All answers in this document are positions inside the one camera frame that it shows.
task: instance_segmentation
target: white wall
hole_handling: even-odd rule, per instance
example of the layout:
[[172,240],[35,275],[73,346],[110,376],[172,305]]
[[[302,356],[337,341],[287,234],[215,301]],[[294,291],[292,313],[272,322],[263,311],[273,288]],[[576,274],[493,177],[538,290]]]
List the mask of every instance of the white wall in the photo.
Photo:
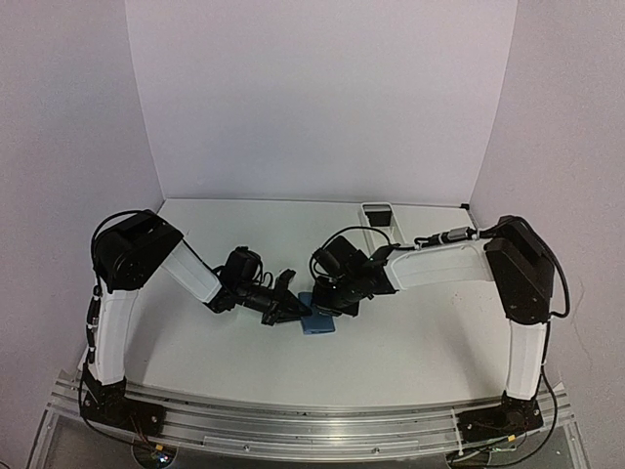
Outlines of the white wall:
[[161,200],[123,0],[3,2],[0,460],[14,469],[85,344],[91,232]]
[[471,196],[516,0],[127,0],[168,197]]
[[555,323],[591,463],[625,467],[625,3],[519,3],[472,198],[479,221],[524,214],[561,258],[577,308]]

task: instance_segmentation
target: black mounting base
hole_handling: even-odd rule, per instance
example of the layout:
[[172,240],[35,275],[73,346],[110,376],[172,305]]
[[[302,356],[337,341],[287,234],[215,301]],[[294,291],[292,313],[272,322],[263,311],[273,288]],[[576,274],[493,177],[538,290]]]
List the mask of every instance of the black mounting base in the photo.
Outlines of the black mounting base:
[[543,426],[543,416],[535,398],[522,401],[509,398],[506,393],[500,405],[462,412],[458,420],[458,428],[468,443],[519,436]]
[[126,398],[114,407],[98,405],[91,393],[87,393],[80,415],[90,422],[133,433],[141,430],[147,437],[157,437],[165,421],[165,407]]

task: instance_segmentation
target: blue cloth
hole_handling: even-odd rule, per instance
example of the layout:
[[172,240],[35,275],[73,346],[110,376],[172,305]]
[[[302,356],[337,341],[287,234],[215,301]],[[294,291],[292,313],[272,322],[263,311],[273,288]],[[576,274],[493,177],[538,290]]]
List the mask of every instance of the blue cloth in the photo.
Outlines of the blue cloth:
[[304,335],[329,334],[330,332],[334,332],[336,330],[334,328],[334,318],[323,315],[319,312],[317,307],[311,306],[311,300],[313,298],[312,293],[309,291],[303,291],[297,296],[302,303],[310,307],[312,310],[312,316],[300,319],[302,321]]

